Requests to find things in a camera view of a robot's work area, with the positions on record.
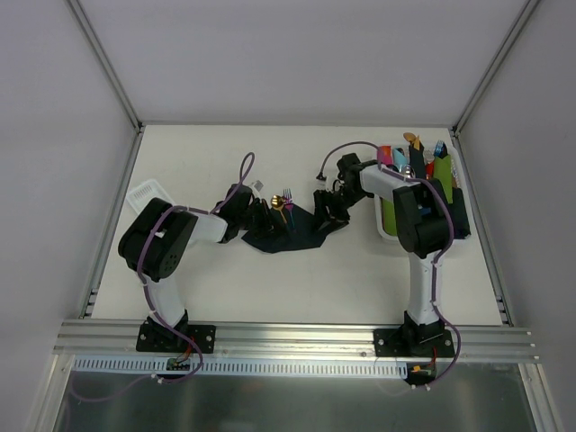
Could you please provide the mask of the dark navy paper napkin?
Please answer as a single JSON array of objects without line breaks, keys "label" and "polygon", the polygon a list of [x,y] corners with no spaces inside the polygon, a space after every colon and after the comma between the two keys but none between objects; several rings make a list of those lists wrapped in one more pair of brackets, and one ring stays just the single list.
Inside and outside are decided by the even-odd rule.
[{"label": "dark navy paper napkin", "polygon": [[267,254],[280,252],[300,251],[312,248],[320,248],[328,234],[313,229],[314,216],[302,207],[295,205],[292,208],[292,220],[295,228],[292,228],[288,211],[283,211],[288,224],[284,224],[277,211],[270,211],[269,220],[274,228],[265,232],[262,228],[248,230],[242,240],[252,248]]}]

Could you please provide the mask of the iridescent rainbow fork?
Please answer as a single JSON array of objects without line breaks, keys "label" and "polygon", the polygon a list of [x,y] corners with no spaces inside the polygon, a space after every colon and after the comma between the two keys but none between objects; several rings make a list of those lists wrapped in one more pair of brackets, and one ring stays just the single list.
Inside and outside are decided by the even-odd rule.
[{"label": "iridescent rainbow fork", "polygon": [[293,217],[293,197],[292,197],[292,191],[289,188],[283,190],[283,203],[284,208],[289,213],[292,230],[296,231],[296,224]]}]

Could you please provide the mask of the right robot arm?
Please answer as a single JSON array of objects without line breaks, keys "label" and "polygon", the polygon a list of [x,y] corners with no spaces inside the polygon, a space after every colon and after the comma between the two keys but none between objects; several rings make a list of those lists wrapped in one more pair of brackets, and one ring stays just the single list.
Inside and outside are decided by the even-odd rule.
[{"label": "right robot arm", "polygon": [[348,209],[366,197],[393,203],[397,239],[409,257],[409,305],[396,329],[373,332],[375,354],[403,357],[455,357],[455,344],[438,307],[443,256],[455,239],[455,228],[442,185],[362,162],[356,154],[337,163],[341,186],[313,193],[313,230],[329,234],[345,227]]}]

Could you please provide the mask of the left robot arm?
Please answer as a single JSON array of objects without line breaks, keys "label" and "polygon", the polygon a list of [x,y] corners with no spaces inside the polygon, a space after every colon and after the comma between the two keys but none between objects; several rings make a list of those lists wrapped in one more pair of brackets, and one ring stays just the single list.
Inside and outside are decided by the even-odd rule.
[{"label": "left robot arm", "polygon": [[119,255],[137,274],[145,299],[151,303],[149,317],[140,326],[139,351],[175,352],[188,347],[186,341],[193,331],[174,272],[195,244],[226,244],[247,230],[252,215],[262,209],[262,187],[260,181],[234,184],[214,214],[175,206],[162,194],[150,197],[118,246]]}]

